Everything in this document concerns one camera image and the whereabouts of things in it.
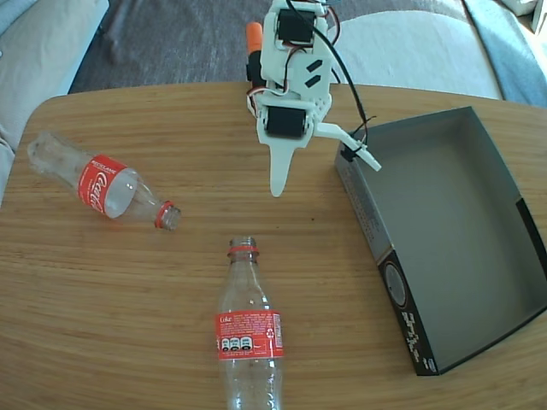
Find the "nutrition label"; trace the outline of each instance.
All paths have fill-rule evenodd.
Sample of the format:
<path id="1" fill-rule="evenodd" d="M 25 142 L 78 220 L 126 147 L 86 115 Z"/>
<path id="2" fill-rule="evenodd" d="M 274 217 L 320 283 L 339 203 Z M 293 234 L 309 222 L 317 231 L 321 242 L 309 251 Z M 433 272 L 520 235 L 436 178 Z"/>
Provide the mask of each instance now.
<path id="1" fill-rule="evenodd" d="M 216 345 L 220 360 L 281 357 L 281 316 L 274 310 L 218 314 Z"/>

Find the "barcode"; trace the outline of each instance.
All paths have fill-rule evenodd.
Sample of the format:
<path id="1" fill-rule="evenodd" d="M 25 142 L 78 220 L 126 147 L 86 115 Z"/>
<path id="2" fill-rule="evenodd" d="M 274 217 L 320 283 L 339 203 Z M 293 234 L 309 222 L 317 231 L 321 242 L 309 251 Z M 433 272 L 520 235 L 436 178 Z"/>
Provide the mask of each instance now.
<path id="1" fill-rule="evenodd" d="M 273 329 L 275 330 L 275 347 L 283 347 L 283 339 L 281 338 L 281 316 L 275 314 L 273 316 Z"/>

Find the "orange object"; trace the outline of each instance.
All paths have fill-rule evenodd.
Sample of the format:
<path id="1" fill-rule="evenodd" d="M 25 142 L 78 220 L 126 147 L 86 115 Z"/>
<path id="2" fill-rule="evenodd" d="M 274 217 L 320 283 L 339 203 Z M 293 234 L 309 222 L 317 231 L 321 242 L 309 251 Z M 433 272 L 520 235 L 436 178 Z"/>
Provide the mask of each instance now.
<path id="1" fill-rule="evenodd" d="M 249 56 L 260 50 L 262 50 L 262 25 L 260 23 L 249 23 L 247 25 L 247 51 Z"/>

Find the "robotic arm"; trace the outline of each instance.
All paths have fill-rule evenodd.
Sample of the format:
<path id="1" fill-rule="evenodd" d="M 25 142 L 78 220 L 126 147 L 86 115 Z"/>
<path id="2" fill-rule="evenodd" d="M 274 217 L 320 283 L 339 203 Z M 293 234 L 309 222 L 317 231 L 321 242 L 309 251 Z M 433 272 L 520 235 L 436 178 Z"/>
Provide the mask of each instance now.
<path id="1" fill-rule="evenodd" d="M 332 105 L 330 78 L 334 57 L 312 26 L 326 36 L 329 7 L 323 2 L 273 0 L 264 29 L 247 26 L 253 88 L 247 92 L 261 144 L 270 147 L 270 190 L 280 196 L 298 148 L 312 137 L 337 139 L 379 171 L 367 146 L 334 124 L 322 122 Z"/>

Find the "coca-cola bottle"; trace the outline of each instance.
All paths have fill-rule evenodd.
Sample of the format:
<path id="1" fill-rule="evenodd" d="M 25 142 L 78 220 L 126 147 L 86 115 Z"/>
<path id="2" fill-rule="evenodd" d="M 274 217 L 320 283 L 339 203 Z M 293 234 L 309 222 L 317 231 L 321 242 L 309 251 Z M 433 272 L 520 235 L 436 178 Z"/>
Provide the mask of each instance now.
<path id="1" fill-rule="evenodd" d="M 228 410 L 281 410 L 283 342 L 279 312 L 258 277 L 252 237 L 230 242 L 232 260 L 216 317 Z"/>
<path id="2" fill-rule="evenodd" d="M 178 208 L 160 201 L 134 169 L 106 155 L 84 151 L 54 132 L 40 132 L 27 153 L 33 170 L 113 220 L 152 222 L 168 231 L 179 222 Z"/>

